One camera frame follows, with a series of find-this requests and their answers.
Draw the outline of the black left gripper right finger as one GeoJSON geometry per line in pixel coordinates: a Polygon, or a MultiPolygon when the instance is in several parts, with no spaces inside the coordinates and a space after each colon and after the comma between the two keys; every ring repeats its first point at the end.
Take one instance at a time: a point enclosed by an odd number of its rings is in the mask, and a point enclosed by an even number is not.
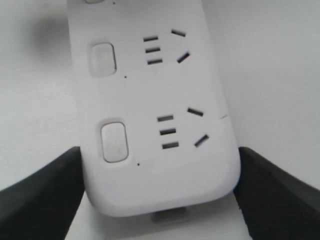
{"type": "Polygon", "coordinates": [[[253,240],[318,240],[320,191],[254,150],[240,147],[233,193],[253,240]]]}

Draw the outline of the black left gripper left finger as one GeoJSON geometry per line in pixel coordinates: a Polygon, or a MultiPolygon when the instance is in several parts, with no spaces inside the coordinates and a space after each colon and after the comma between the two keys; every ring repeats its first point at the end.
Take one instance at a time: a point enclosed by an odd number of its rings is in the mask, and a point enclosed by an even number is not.
{"type": "Polygon", "coordinates": [[[64,240],[85,192],[80,147],[0,192],[2,240],[64,240]]]}

